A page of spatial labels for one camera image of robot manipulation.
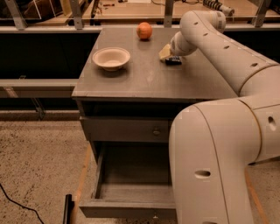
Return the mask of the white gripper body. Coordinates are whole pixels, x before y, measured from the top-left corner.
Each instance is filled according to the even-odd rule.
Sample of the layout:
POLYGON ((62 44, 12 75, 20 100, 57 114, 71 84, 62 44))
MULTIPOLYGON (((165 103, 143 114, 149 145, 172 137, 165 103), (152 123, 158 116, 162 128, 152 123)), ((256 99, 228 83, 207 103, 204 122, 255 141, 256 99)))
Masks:
POLYGON ((171 53, 175 56, 186 56, 194 53, 197 47, 189 43, 178 31, 171 39, 171 53))

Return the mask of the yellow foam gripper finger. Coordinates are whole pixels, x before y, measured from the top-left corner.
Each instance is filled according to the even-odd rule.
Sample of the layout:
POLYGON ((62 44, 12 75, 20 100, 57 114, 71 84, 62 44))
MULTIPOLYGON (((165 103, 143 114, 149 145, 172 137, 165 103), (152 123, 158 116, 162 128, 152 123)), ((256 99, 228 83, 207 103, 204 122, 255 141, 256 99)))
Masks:
POLYGON ((172 55, 171 46, 169 44, 166 44, 158 54, 160 60, 165 60, 171 55, 172 55))

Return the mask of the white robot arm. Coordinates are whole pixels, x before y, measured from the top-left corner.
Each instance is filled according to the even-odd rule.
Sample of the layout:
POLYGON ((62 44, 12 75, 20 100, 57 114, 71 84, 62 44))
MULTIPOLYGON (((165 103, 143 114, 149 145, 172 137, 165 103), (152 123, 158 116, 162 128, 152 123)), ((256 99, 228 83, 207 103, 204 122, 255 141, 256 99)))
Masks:
POLYGON ((224 35, 219 11, 188 11, 171 52, 200 50, 234 90, 232 99, 193 104, 169 136, 178 224, 254 224, 245 168, 280 145, 280 64, 224 35))

